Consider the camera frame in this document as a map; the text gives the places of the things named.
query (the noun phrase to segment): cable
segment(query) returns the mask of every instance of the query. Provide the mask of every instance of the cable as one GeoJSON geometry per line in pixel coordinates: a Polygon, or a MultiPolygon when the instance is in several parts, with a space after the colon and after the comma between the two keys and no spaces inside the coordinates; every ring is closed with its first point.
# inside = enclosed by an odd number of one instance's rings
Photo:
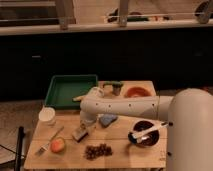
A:
{"type": "Polygon", "coordinates": [[[13,150],[11,150],[11,149],[9,149],[9,148],[7,148],[7,147],[1,145],[1,144],[0,144],[0,147],[4,148],[5,150],[8,150],[8,151],[10,151],[10,152],[12,152],[12,153],[14,153],[14,154],[16,154],[16,155],[19,155],[19,154],[16,153],[15,151],[13,151],[13,150]]]}

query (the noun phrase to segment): utensil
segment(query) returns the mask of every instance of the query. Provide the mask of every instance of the utensil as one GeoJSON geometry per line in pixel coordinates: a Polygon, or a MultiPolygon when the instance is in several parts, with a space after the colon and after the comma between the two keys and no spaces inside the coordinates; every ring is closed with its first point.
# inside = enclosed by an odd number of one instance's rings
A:
{"type": "Polygon", "coordinates": [[[62,126],[62,127],[60,127],[56,132],[55,132],[55,134],[50,138],[50,140],[46,143],[46,144],[44,144],[44,145],[42,145],[37,151],[36,151],[36,153],[35,153],[35,155],[42,155],[47,149],[48,149],[48,147],[49,147],[49,145],[50,145],[50,142],[58,135],[58,133],[60,132],[60,131],[62,131],[64,129],[64,126],[62,126]]]}

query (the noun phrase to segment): white container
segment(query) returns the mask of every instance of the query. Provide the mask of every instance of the white container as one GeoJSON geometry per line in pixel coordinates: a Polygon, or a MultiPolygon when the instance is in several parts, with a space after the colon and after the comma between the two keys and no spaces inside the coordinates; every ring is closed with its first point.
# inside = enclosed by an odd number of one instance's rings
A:
{"type": "Polygon", "coordinates": [[[39,120],[49,126],[53,126],[56,123],[55,109],[51,107],[43,107],[39,112],[39,120]]]}

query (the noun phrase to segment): grapes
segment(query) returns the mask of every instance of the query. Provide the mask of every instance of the grapes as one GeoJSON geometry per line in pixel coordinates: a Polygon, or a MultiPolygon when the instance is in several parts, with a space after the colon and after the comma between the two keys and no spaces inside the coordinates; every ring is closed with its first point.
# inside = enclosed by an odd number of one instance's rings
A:
{"type": "Polygon", "coordinates": [[[100,156],[112,155],[112,148],[106,144],[100,144],[99,146],[88,145],[85,149],[85,157],[88,160],[96,159],[100,156]]]}

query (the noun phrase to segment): peach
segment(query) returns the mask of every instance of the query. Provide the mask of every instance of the peach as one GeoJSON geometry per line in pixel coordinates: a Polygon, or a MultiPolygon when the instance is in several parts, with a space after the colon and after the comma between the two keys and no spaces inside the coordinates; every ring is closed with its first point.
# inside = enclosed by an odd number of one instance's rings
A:
{"type": "Polygon", "coordinates": [[[50,150],[53,153],[61,152],[65,149],[65,147],[66,147],[66,142],[65,142],[65,139],[62,137],[58,137],[52,140],[50,143],[50,150]]]}

